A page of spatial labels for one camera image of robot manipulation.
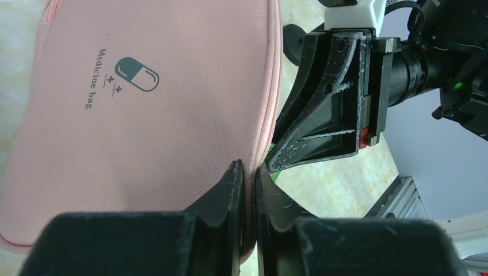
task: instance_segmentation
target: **printed logo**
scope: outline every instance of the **printed logo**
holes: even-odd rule
[[[115,74],[144,92],[153,91],[159,84],[156,72],[129,56],[117,62]]]

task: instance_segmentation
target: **marble surface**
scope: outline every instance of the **marble surface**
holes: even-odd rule
[[[31,79],[37,22],[48,0],[0,0],[0,193]],[[321,23],[317,0],[281,0],[283,24],[305,31]],[[288,97],[297,67],[284,59],[280,108]],[[277,184],[320,217],[361,217],[371,208],[398,170],[382,142],[352,158],[309,164],[283,171]],[[17,275],[25,257],[0,248],[0,275]],[[257,275],[257,250],[241,266],[241,275]]]

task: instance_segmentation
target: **capsule icon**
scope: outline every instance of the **capsule icon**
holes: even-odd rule
[[[159,84],[156,72],[129,56],[117,62],[115,74],[144,92],[153,91]]]

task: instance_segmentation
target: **pink fabric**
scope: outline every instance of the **pink fabric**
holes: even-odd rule
[[[279,100],[277,0],[52,0],[46,13],[2,245],[26,252],[64,212],[182,210],[242,159],[245,259]],[[126,57],[142,64],[131,81]]]

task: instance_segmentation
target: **green object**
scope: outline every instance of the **green object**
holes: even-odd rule
[[[274,147],[275,147],[275,144],[271,144],[271,146],[269,147],[269,150],[268,150],[268,154],[271,152],[271,150],[273,150]],[[281,173],[281,171],[277,171],[274,174],[271,174],[271,179],[273,179],[273,181],[276,182],[276,180],[280,176],[280,173]]]
[[[463,87],[463,85],[464,85],[464,83],[462,83],[462,82],[456,83],[456,85],[454,85],[454,90],[460,89],[461,87]]]

